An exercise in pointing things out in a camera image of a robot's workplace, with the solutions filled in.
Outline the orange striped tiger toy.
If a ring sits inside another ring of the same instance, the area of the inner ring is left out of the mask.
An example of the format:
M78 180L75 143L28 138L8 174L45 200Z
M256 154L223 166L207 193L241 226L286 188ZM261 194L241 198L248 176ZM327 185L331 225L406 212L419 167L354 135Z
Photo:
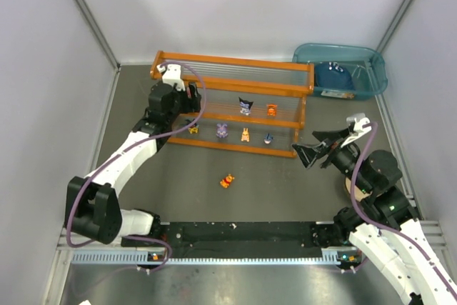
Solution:
M267 116L275 117L277 115L277 108L276 104L268 104L267 105Z

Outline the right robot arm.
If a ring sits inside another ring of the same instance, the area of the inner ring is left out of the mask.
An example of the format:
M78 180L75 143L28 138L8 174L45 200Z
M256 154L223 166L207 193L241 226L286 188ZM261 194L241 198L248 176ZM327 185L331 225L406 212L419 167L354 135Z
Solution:
M455 304L456 283L423 232L417 211L396 186L398 162L385 150L368 152L355 141L377 133L375 122L341 131L315 131L316 145L293 144L307 168L335 166L349 180L352 206L333 221L345 241L359 249L389 282L403 304Z

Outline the orange rabbit toy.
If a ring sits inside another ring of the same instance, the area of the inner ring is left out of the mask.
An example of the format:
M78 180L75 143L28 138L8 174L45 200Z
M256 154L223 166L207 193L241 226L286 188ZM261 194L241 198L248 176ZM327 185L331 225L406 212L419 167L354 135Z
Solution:
M241 135L241 141L250 142L250 133L248 131L248 128L243 128L242 135Z

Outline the black white Kuromi toy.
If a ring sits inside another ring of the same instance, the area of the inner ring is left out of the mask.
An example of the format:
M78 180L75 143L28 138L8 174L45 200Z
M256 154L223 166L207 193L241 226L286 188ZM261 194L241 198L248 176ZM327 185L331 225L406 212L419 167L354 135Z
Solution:
M240 113L245 116L249 116L251 114L251 108L253 106L253 102L242 99L241 97L239 97L238 100L239 100L239 106L240 106Z

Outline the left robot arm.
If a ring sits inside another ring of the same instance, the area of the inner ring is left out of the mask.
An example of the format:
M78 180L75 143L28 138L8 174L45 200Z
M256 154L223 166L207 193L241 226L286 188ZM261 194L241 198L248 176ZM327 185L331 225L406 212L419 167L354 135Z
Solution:
M202 105L194 82L158 81L151 87L149 105L124 143L97 169L68 183L64 226L69 246L75 246L71 234L102 244L119 237L151 235L157 216L145 210L121 209L119 194L144 162L176 134L172 129L175 120L182 114L200 114Z

